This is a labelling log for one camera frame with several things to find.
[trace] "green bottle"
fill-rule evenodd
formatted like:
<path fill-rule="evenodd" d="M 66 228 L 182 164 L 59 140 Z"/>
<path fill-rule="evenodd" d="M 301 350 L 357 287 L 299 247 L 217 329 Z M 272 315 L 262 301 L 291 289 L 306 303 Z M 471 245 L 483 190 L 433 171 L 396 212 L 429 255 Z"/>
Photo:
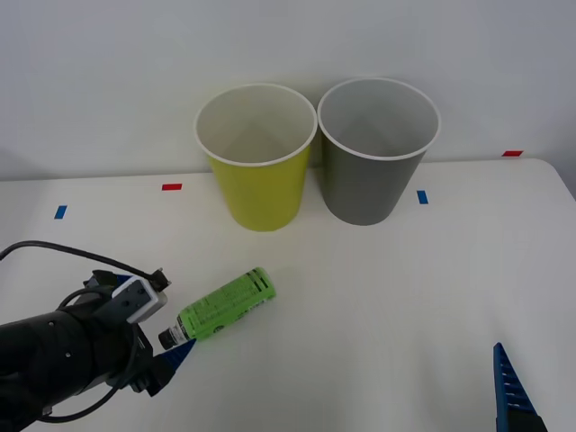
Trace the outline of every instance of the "green bottle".
<path fill-rule="evenodd" d="M 276 296 L 266 271 L 257 267 L 184 308 L 176 324 L 158 335 L 164 349 L 206 339 Z"/>

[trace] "yellow cup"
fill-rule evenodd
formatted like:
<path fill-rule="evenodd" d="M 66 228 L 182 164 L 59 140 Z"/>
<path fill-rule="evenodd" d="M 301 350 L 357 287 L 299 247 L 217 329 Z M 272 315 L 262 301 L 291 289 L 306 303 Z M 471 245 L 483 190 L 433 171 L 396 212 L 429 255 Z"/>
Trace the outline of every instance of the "yellow cup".
<path fill-rule="evenodd" d="M 273 231 L 296 216 L 317 128 L 308 99 L 281 85 L 233 88 L 198 112 L 196 139 L 237 223 Z"/>

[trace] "cup rim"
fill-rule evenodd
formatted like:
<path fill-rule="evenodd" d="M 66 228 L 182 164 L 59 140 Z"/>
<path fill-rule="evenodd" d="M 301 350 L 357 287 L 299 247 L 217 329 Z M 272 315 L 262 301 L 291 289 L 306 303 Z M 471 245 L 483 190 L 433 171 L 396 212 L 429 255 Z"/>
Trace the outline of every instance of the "cup rim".
<path fill-rule="evenodd" d="M 326 101 L 326 98 L 332 93 L 334 92 L 336 89 L 338 89 L 341 86 L 345 86 L 348 85 L 350 83 L 354 83 L 356 81 L 388 81 L 390 83 L 394 83 L 394 84 L 399 84 L 401 86 L 405 86 L 407 88 L 409 88 L 410 90 L 412 90 L 413 92 L 416 92 L 417 94 L 419 94 L 420 96 L 422 96 L 429 104 L 430 106 L 432 106 L 432 109 L 434 110 L 434 113 L 436 114 L 436 117 L 438 118 L 438 127 L 436 129 L 436 134 L 434 135 L 434 137 L 430 140 L 430 142 L 422 147 L 419 148 L 416 151 L 413 151 L 411 153 L 407 153 L 405 155 L 400 155 L 400 156 L 373 156 L 373 155 L 368 155 L 366 153 L 362 153 L 360 151 L 356 151 L 356 150 L 352 150 L 351 148 L 346 147 L 344 144 L 341 144 L 340 142 L 338 142 L 337 139 L 335 139 L 334 137 L 332 137 L 332 135 L 330 135 L 327 131 L 326 128 L 324 127 L 324 123 L 322 122 L 322 115 L 321 115 L 321 110 L 322 110 L 322 105 L 324 104 L 324 102 Z M 418 90 L 415 86 L 410 85 L 410 84 L 406 84 L 402 81 L 399 81 L 398 79 L 393 79 L 393 78 L 385 78 L 382 76 L 373 76 L 373 77 L 364 77 L 364 78 L 352 78 L 352 79 L 348 79 L 347 81 L 344 81 L 343 83 L 334 85 L 332 88 L 330 88 L 320 99 L 320 102 L 318 104 L 318 125 L 320 126 L 320 129 L 322 130 L 322 133 L 324 133 L 324 135 L 326 136 L 326 138 L 328 138 L 330 140 L 330 142 L 332 142 L 332 144 L 334 144 L 335 146 L 339 147 L 340 149 L 343 149 L 346 153 L 350 153 L 351 155 L 354 156 L 358 156 L 360 158 L 363 159 L 371 159 L 371 160 L 382 160 L 382 161 L 392 161 L 392 160 L 403 160 L 403 159 L 408 159 L 408 158 L 413 158 L 417 155 L 419 155 L 420 153 L 424 153 L 426 150 L 428 150 L 430 148 L 430 146 L 432 144 L 434 144 L 434 142 L 437 140 L 438 135 L 440 134 L 440 130 L 442 129 L 442 118 L 440 116 L 440 111 L 438 110 L 438 108 L 436 107 L 436 105 L 434 104 L 434 102 L 432 102 L 432 99 L 430 99 L 424 92 L 422 92 L 421 90 Z"/>
<path fill-rule="evenodd" d="M 225 95 L 226 93 L 232 92 L 234 90 L 238 90 L 240 88 L 245 88 L 245 87 L 275 87 L 275 88 L 279 88 L 281 90 L 287 91 L 292 93 L 293 95 L 297 95 L 299 98 L 301 98 L 306 105 L 308 106 L 308 108 L 310 108 L 310 112 L 312 113 L 312 117 L 314 119 L 314 125 L 312 127 L 312 132 L 310 134 L 310 136 L 304 141 L 304 143 L 299 146 L 295 151 L 293 151 L 292 153 L 287 154 L 286 156 L 282 156 L 279 157 L 278 159 L 272 159 L 272 160 L 267 160 L 266 162 L 236 162 L 234 160 L 229 160 L 226 159 L 225 157 L 222 156 L 218 156 L 215 153 L 213 153 L 212 151 L 208 150 L 206 148 L 206 146 L 204 146 L 204 144 L 202 143 L 202 141 L 200 140 L 200 137 L 198 136 L 198 120 L 200 119 L 200 115 L 202 114 L 202 112 L 204 111 L 204 109 L 215 99 L 219 98 L 222 95 Z M 316 135 L 316 132 L 318 131 L 318 115 L 316 114 L 316 110 L 314 109 L 314 105 L 312 105 L 312 103 L 308 100 L 308 98 L 306 96 L 304 96 L 303 94 L 297 92 L 296 90 L 291 89 L 290 87 L 286 87 L 284 85 L 278 85 L 278 84 L 272 84 L 272 83 L 252 83 L 252 84 L 244 84 L 244 85 L 238 85 L 232 88 L 229 88 L 227 90 L 224 90 L 223 92 L 220 92 L 218 94 L 216 94 L 215 96 L 213 96 L 208 102 L 206 102 L 205 104 L 202 105 L 202 108 L 200 108 L 200 110 L 198 111 L 198 113 L 196 114 L 195 118 L 194 118 L 194 123 L 193 123 L 193 129 L 194 129 L 194 136 L 196 138 L 196 142 L 198 143 L 198 145 L 200 146 L 200 148 L 202 150 L 204 150 L 204 152 L 210 156 L 211 158 L 214 158 L 216 160 L 219 160 L 220 162 L 226 164 L 226 165 L 234 165 L 236 167 L 269 167 L 271 165 L 276 165 L 276 164 L 280 164 L 282 162 L 284 162 L 285 160 L 288 160 L 290 158 L 293 158 L 297 155 L 299 155 L 300 153 L 302 153 L 312 142 L 312 140 L 314 139 L 314 136 Z"/>

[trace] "paper cup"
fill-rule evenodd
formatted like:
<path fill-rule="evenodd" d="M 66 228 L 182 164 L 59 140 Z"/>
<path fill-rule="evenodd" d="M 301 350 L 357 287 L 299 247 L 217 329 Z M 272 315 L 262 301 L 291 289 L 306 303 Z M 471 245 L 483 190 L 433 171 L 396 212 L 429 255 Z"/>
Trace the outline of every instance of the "paper cup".
<path fill-rule="evenodd" d="M 326 205 L 355 225 L 383 221 L 440 132 L 438 109 L 411 85 L 361 78 L 324 94 L 318 116 Z"/>
<path fill-rule="evenodd" d="M 280 85 L 233 88 L 200 110 L 196 138 L 237 223 L 272 231 L 296 216 L 317 128 L 308 99 Z"/>

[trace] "gray cup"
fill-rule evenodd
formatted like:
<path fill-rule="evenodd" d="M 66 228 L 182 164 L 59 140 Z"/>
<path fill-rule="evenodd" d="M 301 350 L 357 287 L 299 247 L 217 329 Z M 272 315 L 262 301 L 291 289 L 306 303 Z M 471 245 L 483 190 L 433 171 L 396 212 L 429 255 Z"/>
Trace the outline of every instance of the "gray cup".
<path fill-rule="evenodd" d="M 324 201 L 335 216 L 372 225 L 392 212 L 440 132 L 425 94 L 389 78 L 360 78 L 320 100 Z"/>

